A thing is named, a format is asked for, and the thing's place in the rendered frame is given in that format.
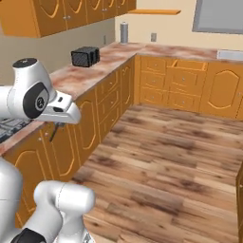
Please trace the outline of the orange wall shelf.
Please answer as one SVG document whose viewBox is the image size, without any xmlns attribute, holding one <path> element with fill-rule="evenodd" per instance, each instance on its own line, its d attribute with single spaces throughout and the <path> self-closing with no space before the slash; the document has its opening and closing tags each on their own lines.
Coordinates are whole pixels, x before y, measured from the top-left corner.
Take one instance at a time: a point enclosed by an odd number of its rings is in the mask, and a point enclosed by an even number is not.
<svg viewBox="0 0 243 243">
<path fill-rule="evenodd" d="M 129 14 L 155 14 L 155 15 L 177 15 L 181 13 L 180 9 L 132 9 Z"/>
</svg>

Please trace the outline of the orange drawer front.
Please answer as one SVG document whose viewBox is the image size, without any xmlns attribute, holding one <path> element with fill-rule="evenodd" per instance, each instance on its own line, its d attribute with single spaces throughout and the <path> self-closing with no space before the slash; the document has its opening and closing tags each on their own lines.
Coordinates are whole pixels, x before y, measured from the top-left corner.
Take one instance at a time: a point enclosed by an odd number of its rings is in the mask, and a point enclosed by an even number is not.
<svg viewBox="0 0 243 243">
<path fill-rule="evenodd" d="M 112 72 L 107 77 L 105 77 L 102 81 L 98 83 L 97 86 L 97 94 L 101 99 L 106 94 L 108 94 L 116 85 L 118 84 L 117 73 Z"/>
<path fill-rule="evenodd" d="M 107 115 L 107 117 L 100 124 L 100 140 L 109 133 L 115 123 L 120 117 L 120 107 L 117 105 Z"/>
<path fill-rule="evenodd" d="M 119 103 L 119 101 L 120 90 L 116 88 L 98 104 L 99 122 L 102 122 L 106 118 L 111 109 L 114 108 Z"/>
</svg>

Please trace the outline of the open orange drawer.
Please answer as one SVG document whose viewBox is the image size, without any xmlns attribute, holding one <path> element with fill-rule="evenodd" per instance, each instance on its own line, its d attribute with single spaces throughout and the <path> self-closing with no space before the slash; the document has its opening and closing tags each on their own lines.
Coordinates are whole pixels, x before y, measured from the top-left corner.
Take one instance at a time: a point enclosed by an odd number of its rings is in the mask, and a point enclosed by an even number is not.
<svg viewBox="0 0 243 243">
<path fill-rule="evenodd" d="M 207 63 L 194 60 L 178 59 L 173 62 L 172 67 L 205 71 L 207 69 Z"/>
</svg>

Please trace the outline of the steel sink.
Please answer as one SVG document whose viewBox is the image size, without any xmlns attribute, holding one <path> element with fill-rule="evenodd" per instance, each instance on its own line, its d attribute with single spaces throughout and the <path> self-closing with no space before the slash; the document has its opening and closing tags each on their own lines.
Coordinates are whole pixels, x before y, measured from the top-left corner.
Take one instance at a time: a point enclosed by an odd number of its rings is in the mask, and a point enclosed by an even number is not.
<svg viewBox="0 0 243 243">
<path fill-rule="evenodd" d="M 218 60 L 230 60 L 230 61 L 243 62 L 243 51 L 220 49 L 216 54 L 216 58 Z"/>
</svg>

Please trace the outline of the grey cylindrical canister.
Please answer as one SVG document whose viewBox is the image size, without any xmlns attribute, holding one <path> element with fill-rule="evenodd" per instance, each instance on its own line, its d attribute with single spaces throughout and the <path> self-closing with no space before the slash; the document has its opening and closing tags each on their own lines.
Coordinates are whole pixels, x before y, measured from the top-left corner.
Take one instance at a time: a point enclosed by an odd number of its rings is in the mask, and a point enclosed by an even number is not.
<svg viewBox="0 0 243 243">
<path fill-rule="evenodd" d="M 128 43 L 128 24 L 125 22 L 122 22 L 120 25 L 120 31 L 121 31 L 121 43 L 127 44 Z"/>
</svg>

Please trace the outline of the orange wall cupboard run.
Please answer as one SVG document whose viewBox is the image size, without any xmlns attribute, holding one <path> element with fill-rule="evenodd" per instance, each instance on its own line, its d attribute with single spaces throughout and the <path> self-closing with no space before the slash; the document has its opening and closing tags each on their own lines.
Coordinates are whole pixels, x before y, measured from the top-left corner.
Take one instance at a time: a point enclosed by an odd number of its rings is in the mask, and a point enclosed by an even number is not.
<svg viewBox="0 0 243 243">
<path fill-rule="evenodd" d="M 114 18 L 134 10 L 137 0 L 0 0 L 6 36 L 41 38 Z"/>
</svg>

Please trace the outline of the narrow orange cupboard door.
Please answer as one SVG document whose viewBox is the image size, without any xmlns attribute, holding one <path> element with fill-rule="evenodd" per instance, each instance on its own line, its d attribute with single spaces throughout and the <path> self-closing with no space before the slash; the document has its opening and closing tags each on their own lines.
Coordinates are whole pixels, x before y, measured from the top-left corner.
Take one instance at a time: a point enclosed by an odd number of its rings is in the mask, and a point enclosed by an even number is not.
<svg viewBox="0 0 243 243">
<path fill-rule="evenodd" d="M 131 58 L 121 67 L 121 112 L 124 113 L 133 102 L 134 59 Z"/>
</svg>

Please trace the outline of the orange base cupboard run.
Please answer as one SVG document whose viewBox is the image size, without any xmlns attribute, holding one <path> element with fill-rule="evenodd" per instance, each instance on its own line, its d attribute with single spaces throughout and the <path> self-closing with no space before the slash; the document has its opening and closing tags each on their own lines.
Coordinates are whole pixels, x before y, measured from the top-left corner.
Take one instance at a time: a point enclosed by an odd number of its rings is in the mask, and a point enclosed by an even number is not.
<svg viewBox="0 0 243 243">
<path fill-rule="evenodd" d="M 173 68 L 176 58 L 140 55 L 140 102 L 243 121 L 243 64 L 207 63 L 205 71 Z"/>
</svg>

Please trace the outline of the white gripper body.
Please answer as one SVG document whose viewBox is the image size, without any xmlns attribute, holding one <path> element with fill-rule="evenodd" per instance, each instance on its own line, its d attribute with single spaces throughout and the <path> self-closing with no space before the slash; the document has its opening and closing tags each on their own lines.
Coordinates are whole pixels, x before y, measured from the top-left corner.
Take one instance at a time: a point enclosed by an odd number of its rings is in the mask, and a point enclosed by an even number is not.
<svg viewBox="0 0 243 243">
<path fill-rule="evenodd" d="M 72 103 L 68 109 L 61 107 L 48 106 L 44 112 L 36 118 L 41 122 L 62 122 L 62 123 L 78 123 L 81 119 L 81 112 L 75 103 Z"/>
</svg>

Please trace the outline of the dark hob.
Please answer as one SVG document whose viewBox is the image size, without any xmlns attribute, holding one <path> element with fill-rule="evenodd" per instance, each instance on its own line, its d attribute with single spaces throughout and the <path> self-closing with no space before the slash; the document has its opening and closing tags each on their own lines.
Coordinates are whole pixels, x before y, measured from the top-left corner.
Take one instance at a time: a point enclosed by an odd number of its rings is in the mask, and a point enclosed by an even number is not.
<svg viewBox="0 0 243 243">
<path fill-rule="evenodd" d="M 0 143 L 13 136 L 30 123 L 31 120 L 0 119 Z"/>
</svg>

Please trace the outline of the black toaster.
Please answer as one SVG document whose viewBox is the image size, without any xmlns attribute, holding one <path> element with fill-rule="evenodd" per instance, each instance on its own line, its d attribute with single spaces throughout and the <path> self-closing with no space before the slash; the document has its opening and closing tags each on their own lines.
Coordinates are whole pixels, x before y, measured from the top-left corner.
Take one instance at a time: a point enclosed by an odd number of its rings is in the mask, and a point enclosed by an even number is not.
<svg viewBox="0 0 243 243">
<path fill-rule="evenodd" d="M 100 61 L 100 50 L 97 47 L 80 47 L 71 51 L 74 66 L 90 67 Z"/>
</svg>

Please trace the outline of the grey window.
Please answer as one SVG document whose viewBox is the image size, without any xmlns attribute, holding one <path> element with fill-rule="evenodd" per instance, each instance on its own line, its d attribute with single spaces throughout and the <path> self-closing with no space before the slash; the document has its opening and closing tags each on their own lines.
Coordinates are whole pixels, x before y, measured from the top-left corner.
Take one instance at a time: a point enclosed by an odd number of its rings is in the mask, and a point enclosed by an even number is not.
<svg viewBox="0 0 243 243">
<path fill-rule="evenodd" d="M 243 0 L 196 0 L 193 31 L 243 34 Z"/>
</svg>

